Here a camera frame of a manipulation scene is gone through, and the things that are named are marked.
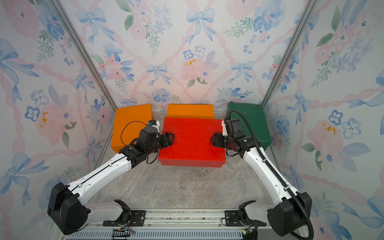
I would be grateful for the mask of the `red shoebox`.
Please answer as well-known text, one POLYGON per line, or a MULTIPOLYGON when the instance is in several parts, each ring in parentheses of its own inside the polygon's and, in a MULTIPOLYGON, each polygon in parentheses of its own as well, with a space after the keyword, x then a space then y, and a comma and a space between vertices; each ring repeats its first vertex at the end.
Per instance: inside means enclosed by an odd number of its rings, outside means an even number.
POLYGON ((175 135, 173 145, 160 150, 164 166, 220 168, 226 163, 225 150, 211 143, 215 133, 223 132, 221 120, 166 117, 163 132, 175 135))

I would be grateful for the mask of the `orange shoebox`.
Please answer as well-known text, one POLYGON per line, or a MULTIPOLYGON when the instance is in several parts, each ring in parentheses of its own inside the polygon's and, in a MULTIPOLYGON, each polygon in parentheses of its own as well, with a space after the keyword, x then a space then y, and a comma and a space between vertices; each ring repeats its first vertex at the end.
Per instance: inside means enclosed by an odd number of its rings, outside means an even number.
POLYGON ((116 110, 111 148, 118 153, 133 139, 138 138, 140 131, 153 119, 150 104, 116 110))
POLYGON ((167 117, 214 119, 214 107, 213 105, 171 104, 168 105, 167 117))

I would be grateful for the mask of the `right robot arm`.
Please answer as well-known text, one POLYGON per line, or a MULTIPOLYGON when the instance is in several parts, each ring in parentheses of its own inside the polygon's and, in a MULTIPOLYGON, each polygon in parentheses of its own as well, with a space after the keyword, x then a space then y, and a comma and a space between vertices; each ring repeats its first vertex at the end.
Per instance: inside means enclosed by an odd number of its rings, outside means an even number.
POLYGON ((286 180, 270 161, 253 131, 249 136, 245 134, 240 120, 226 118, 222 120, 222 127, 222 132, 214 133, 211 137, 212 145, 235 152, 249 164, 262 180, 273 202, 270 206, 254 201, 241 204, 240 223, 247 227, 265 223, 281 237, 291 234, 299 240, 314 239, 314 227, 310 220, 311 197, 299 192, 286 180), (306 237, 296 233, 304 226, 308 228, 306 237))

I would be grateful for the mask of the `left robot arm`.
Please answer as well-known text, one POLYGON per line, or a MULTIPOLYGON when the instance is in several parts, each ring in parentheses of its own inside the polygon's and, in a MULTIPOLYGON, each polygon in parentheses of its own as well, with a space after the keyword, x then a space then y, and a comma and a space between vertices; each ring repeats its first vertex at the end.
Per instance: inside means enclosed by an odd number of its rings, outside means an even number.
POLYGON ((132 170, 149 155, 173 145, 175 134, 160 134, 156 126, 146 126, 139 137, 124 146, 114 157, 86 176, 65 185, 56 184, 50 194, 47 213, 64 235, 70 235, 97 222, 119 226, 133 219, 130 207, 122 200, 91 204, 90 199, 118 176, 132 170))

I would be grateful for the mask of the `green shoebox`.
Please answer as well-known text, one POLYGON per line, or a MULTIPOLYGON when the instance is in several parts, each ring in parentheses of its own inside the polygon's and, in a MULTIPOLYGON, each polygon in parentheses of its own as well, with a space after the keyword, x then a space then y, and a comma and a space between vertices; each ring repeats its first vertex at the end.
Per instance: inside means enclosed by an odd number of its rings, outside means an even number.
POLYGON ((231 110, 237 110, 247 119, 264 150, 271 145, 272 140, 262 105, 230 102, 227 113, 231 110))

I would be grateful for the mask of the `right connector board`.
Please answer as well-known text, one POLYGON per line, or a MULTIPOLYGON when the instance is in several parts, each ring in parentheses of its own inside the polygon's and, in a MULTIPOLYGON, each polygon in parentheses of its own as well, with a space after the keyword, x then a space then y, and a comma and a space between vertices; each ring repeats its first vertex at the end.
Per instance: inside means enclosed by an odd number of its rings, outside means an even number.
POLYGON ((243 229, 242 236, 243 240, 257 240, 258 231, 256 229, 243 229))

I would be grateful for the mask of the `connector board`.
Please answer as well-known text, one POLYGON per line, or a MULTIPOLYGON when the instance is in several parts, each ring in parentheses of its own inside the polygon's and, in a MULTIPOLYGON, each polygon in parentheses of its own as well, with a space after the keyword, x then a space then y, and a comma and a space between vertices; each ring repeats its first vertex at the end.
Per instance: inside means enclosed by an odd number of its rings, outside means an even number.
POLYGON ((257 240, 258 231, 256 229, 243 229, 242 236, 243 240, 257 240))
POLYGON ((127 240, 129 237, 132 237, 135 234, 131 230, 121 230, 116 229, 112 231, 111 239, 112 240, 127 240))

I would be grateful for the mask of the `left connector board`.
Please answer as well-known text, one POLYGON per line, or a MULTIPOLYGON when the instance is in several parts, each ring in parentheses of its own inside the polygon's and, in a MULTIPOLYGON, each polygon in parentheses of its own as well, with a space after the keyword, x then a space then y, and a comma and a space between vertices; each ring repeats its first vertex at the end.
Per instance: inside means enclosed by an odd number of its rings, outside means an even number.
POLYGON ((121 230, 116 229, 112 231, 111 239, 112 240, 127 240, 129 237, 132 237, 135 234, 131 230, 121 230))

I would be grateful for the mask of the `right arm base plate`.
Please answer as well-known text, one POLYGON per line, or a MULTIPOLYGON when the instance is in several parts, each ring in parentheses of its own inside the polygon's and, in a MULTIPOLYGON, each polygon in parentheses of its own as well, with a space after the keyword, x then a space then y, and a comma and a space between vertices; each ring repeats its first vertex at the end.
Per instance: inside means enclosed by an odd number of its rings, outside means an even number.
POLYGON ((247 214, 245 210, 226 210, 224 214, 224 223, 227 227, 248 228, 251 224, 253 224, 253 226, 258 224, 258 227, 267 226, 267 216, 263 214, 247 214))

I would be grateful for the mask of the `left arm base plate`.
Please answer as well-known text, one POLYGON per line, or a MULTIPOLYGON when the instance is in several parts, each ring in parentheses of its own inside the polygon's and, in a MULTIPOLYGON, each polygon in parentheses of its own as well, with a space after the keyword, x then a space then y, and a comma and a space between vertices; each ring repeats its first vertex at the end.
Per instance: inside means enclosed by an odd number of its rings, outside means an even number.
POLYGON ((116 221, 104 221, 103 227, 143 227, 146 213, 145 210, 123 211, 116 221))

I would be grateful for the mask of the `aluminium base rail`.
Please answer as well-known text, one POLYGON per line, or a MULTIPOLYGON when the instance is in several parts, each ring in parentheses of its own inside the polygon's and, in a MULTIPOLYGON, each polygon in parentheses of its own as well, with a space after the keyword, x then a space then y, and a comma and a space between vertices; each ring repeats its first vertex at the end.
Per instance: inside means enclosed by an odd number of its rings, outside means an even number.
POLYGON ((242 240, 243 229, 256 229, 258 240, 293 240, 287 234, 279 236, 271 226, 266 227, 227 227, 223 209, 179 209, 146 210, 143 227, 103 227, 103 223, 87 225, 84 229, 71 235, 57 231, 55 240, 112 240, 112 231, 116 229, 131 230, 135 234, 127 240, 242 240))

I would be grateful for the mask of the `right corner aluminium post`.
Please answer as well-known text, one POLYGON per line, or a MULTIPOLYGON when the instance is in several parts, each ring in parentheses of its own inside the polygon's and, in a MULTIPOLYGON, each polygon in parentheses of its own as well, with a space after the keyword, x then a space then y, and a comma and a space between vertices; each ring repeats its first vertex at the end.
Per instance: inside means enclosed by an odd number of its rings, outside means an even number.
POLYGON ((300 18, 299 23, 297 24, 297 27, 295 28, 295 31, 293 32, 292 39, 287 45, 286 51, 284 52, 282 56, 282 61, 280 66, 278 67, 276 74, 274 75, 271 85, 269 86, 266 96, 264 97, 264 100, 262 102, 263 109, 266 110, 268 106, 268 102, 270 98, 273 95, 273 92, 275 88, 277 87, 280 77, 283 75, 284 70, 289 65, 289 62, 291 61, 291 57, 294 54, 296 47, 298 45, 298 42, 303 35, 303 32, 305 30, 305 27, 307 26, 308 22, 310 21, 310 18, 313 15, 313 12, 316 8, 318 1, 316 0, 310 0, 308 1, 307 6, 304 8, 303 14, 300 18))

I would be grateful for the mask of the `corner aluminium post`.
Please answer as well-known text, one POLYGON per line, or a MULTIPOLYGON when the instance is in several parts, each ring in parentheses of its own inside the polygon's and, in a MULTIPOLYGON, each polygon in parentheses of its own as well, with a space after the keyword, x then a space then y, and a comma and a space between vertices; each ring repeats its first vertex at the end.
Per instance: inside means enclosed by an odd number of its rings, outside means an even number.
POLYGON ((282 61, 280 66, 278 67, 276 74, 274 75, 271 85, 269 86, 266 96, 264 97, 264 100, 262 102, 263 109, 266 110, 268 106, 268 102, 270 98, 273 95, 273 92, 275 88, 277 87, 280 77, 283 75, 284 70, 289 65, 289 62, 291 61, 291 57, 294 54, 296 47, 298 45, 298 42, 303 35, 303 32, 305 30, 305 27, 307 26, 308 22, 310 21, 310 18, 313 15, 313 12, 316 8, 318 1, 316 0, 310 0, 308 1, 307 6, 304 8, 303 14, 300 18, 299 23, 297 24, 297 27, 295 28, 295 31, 293 32, 292 39, 287 45, 286 51, 284 52, 282 56, 282 61))
POLYGON ((113 100, 110 92, 107 89, 106 84, 101 79, 96 66, 94 65, 91 56, 89 55, 85 45, 82 43, 81 38, 76 31, 73 23, 71 22, 68 14, 66 13, 63 5, 60 1, 48 1, 49 5, 52 7, 54 13, 57 15, 58 19, 64 25, 66 30, 68 31, 70 37, 72 38, 74 45, 78 54, 81 56, 81 60, 85 63, 85 66, 89 69, 92 77, 96 81, 97 86, 100 88, 101 92, 104 94, 108 104, 111 106, 112 111, 115 112, 117 109, 117 105, 113 100))

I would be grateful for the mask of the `left corner aluminium post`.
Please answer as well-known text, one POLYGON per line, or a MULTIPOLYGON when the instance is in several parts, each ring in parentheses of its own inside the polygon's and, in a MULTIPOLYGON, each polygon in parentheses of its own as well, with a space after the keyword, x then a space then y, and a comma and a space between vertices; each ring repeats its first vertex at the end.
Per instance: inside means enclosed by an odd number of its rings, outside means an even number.
POLYGON ((104 94, 108 104, 111 106, 112 111, 115 112, 117 109, 117 105, 113 100, 110 92, 107 89, 106 84, 101 79, 96 66, 94 65, 91 56, 89 55, 85 45, 82 43, 81 38, 76 31, 73 23, 71 22, 68 14, 66 13, 63 5, 60 1, 48 1, 49 5, 52 7, 54 13, 57 15, 58 19, 64 25, 66 30, 68 31, 70 37, 72 38, 74 45, 78 54, 81 56, 81 60, 85 63, 85 66, 89 69, 92 77, 96 81, 97 86, 100 88, 101 92, 104 94))

